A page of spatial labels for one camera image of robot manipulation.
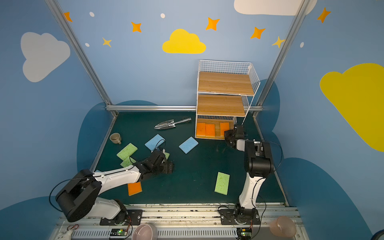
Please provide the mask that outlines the white wire wooden shelf rack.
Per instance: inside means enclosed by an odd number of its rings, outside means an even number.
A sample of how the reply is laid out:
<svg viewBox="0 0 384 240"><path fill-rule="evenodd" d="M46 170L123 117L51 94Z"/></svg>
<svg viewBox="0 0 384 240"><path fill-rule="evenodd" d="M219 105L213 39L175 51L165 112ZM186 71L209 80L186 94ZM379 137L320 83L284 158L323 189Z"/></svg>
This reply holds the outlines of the white wire wooden shelf rack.
<svg viewBox="0 0 384 240"><path fill-rule="evenodd" d="M230 129L238 120L245 121L256 93L260 79L250 62L229 62L200 60L197 79L197 123L215 124L215 138L220 136L220 123L229 122Z"/></svg>

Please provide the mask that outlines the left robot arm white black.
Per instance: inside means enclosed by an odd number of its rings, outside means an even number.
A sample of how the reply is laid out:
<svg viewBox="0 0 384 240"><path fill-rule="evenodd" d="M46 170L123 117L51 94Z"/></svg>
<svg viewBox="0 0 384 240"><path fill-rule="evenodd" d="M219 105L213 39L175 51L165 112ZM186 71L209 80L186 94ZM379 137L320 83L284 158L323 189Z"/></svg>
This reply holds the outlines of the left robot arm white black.
<svg viewBox="0 0 384 240"><path fill-rule="evenodd" d="M54 208L62 212L70 223L95 217L121 225L129 220L125 205L119 200L103 199L100 195L122 185L140 183L160 174L171 174L173 170L174 163L167 159L161 149L152 151L149 157L125 168L94 173L84 169L64 181L66 185L56 194L57 205Z"/></svg>

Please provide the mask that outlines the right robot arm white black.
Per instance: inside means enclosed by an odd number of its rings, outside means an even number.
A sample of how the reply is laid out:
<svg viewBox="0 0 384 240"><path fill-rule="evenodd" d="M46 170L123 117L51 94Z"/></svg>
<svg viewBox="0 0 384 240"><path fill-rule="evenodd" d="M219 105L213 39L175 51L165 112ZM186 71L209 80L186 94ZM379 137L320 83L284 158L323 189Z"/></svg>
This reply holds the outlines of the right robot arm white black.
<svg viewBox="0 0 384 240"><path fill-rule="evenodd" d="M233 129L224 131L224 137L228 146L244 152L246 180L239 202L235 206L234 216L238 219L254 218L257 215L256 200L261 186L266 178L279 168L274 164L271 145L280 145L266 140L246 139L242 125L235 125Z"/></svg>

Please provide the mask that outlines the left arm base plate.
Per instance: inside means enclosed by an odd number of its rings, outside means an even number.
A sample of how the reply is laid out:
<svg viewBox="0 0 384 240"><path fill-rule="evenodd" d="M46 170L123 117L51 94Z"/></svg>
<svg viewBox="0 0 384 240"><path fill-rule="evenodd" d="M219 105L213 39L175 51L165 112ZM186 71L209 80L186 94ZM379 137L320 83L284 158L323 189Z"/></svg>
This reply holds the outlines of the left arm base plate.
<svg viewBox="0 0 384 240"><path fill-rule="evenodd" d="M138 226L141 224L143 210L120 211L113 219L102 218L100 226Z"/></svg>

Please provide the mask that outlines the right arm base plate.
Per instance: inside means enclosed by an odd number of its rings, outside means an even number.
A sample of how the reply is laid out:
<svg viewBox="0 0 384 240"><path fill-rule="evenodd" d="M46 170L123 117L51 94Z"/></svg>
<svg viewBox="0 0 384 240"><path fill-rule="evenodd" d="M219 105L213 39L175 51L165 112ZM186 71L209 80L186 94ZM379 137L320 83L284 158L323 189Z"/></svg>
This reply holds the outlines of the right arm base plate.
<svg viewBox="0 0 384 240"><path fill-rule="evenodd" d="M218 209L222 225L260 225L261 218L256 209Z"/></svg>

